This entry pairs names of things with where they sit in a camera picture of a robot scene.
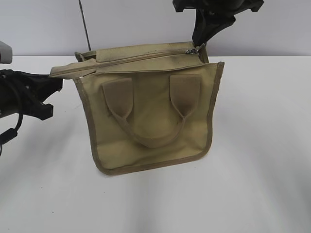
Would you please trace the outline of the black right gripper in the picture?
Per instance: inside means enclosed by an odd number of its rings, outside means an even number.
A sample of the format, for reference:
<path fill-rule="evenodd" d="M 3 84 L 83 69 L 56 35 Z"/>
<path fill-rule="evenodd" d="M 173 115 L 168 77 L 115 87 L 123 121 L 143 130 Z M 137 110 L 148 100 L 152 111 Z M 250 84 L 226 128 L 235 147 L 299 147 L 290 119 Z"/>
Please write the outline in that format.
<path fill-rule="evenodd" d="M 257 12 L 263 0 L 173 0 L 176 12 L 195 10 L 192 41 L 195 47 L 209 41 L 220 31 L 232 26 L 234 15 L 251 10 Z"/>

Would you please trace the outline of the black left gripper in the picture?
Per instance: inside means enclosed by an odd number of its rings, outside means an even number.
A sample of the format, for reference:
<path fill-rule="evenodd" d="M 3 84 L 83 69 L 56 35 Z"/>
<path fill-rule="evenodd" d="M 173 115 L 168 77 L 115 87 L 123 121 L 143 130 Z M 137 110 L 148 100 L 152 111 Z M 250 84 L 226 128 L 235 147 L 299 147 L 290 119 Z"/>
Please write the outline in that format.
<path fill-rule="evenodd" d="M 46 120 L 53 116 L 53 105 L 36 99 L 37 95 L 52 95 L 63 88 L 63 80 L 49 75 L 31 74 L 11 69 L 0 71 L 0 115 L 14 113 Z"/>

